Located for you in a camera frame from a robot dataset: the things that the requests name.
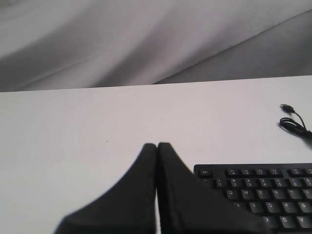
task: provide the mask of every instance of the white desk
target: white desk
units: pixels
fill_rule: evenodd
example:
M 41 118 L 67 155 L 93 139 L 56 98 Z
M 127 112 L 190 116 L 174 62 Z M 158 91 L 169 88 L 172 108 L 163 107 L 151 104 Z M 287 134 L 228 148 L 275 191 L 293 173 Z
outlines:
M 145 142 L 200 163 L 312 162 L 277 125 L 312 128 L 312 76 L 0 93 L 0 233 L 49 234 L 108 190 Z

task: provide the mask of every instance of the white cloth backdrop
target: white cloth backdrop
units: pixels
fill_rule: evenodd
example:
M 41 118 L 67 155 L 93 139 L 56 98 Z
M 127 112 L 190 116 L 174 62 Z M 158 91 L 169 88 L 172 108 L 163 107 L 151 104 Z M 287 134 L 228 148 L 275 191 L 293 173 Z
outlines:
M 151 84 L 311 0 L 1 0 L 0 91 Z

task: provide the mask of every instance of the desk surface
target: desk surface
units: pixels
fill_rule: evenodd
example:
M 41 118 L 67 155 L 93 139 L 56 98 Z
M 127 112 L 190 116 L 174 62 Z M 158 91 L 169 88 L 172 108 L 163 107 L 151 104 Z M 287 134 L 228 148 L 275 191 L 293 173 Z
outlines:
M 312 162 L 279 105 L 312 128 L 312 76 L 0 93 L 0 232 L 52 233 L 108 190 L 145 142 L 200 163 Z

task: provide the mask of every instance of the keyboard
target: keyboard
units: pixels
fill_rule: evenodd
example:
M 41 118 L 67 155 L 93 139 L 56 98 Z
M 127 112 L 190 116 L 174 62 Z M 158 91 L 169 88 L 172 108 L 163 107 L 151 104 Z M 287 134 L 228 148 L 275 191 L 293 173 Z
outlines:
M 194 174 L 274 233 L 312 233 L 312 163 L 195 165 Z

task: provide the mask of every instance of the black cable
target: black cable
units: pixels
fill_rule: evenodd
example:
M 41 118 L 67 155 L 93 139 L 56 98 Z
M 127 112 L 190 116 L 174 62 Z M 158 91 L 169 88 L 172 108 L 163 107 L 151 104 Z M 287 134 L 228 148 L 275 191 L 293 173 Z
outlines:
M 303 137 L 303 138 L 312 139 L 312 132 L 306 128 L 306 125 L 304 124 L 303 119 L 293 109 L 293 107 L 290 105 L 282 104 L 281 108 L 283 109 L 283 111 L 285 111 L 288 114 L 293 113 L 293 114 L 297 115 L 299 117 L 299 119 L 301 120 L 302 125 L 300 125 L 299 123 L 294 121 L 292 118 L 288 118 L 288 117 L 281 118 L 281 120 L 279 121 L 279 125 L 282 128 L 289 131 L 290 133 L 296 134 L 296 135 Z

